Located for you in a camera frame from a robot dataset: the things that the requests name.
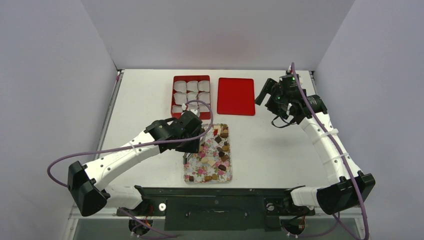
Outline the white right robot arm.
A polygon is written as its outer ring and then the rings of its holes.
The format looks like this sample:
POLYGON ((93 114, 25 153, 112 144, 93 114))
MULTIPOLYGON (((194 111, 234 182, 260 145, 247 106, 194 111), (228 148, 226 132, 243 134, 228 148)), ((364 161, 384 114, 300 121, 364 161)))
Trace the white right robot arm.
POLYGON ((277 119, 292 118, 286 125, 297 124, 307 134, 326 171, 329 186, 296 187, 282 199, 282 207, 289 214, 301 207, 319 207, 328 215, 357 207, 359 197, 365 201, 376 180, 372 174, 364 174, 352 160, 323 100, 317 94, 308 95, 296 78, 292 74, 281 76, 279 81, 268 78, 255 104, 261 105, 270 95, 265 104, 267 110, 277 119))

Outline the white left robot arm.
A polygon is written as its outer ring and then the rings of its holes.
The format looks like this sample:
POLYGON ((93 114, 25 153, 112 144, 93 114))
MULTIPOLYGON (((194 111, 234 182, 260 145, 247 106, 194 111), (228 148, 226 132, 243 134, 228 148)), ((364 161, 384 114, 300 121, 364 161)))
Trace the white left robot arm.
POLYGON ((149 209, 149 201, 135 186, 115 186, 111 182, 142 161, 167 150, 195 153, 200 147, 202 120, 191 111, 179 118, 155 120, 121 150, 68 167, 67 188, 80 214, 88 217, 103 208, 125 208, 136 215, 149 209))

